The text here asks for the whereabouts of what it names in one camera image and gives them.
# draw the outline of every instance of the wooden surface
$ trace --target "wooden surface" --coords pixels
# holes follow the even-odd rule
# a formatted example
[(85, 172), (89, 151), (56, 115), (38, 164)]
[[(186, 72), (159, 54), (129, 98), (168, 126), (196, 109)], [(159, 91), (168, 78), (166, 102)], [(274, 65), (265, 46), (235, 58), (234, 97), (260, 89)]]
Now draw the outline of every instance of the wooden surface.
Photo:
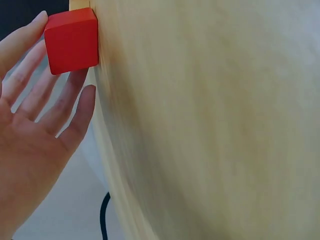
[(128, 239), (320, 239), (319, 2), (90, 6), (93, 123)]

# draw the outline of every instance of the palm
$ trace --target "palm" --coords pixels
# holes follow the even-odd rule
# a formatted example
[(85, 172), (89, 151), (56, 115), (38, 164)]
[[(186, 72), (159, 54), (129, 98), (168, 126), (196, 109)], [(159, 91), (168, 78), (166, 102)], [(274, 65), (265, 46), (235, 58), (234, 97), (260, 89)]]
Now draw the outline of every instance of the palm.
[[(45, 54), (41, 41), (8, 80), (0, 82), (0, 220), (5, 220), (0, 224), (0, 239), (11, 237), (49, 193), (85, 136), (94, 110), (95, 87), (87, 86), (69, 127), (57, 137), (83, 87), (87, 74), (83, 69), (69, 75), (55, 105), (35, 122), (59, 78), (47, 68), (12, 113), (13, 104)], [(2, 72), (0, 65), (0, 80), (7, 70)]]

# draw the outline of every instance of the red wooden block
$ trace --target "red wooden block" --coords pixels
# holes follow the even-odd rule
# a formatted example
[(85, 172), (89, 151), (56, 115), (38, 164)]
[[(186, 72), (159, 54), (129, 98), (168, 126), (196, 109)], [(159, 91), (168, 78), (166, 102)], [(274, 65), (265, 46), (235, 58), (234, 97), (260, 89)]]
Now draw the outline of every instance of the red wooden block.
[(49, 16), (44, 40), (53, 75), (99, 63), (98, 20), (89, 7)]

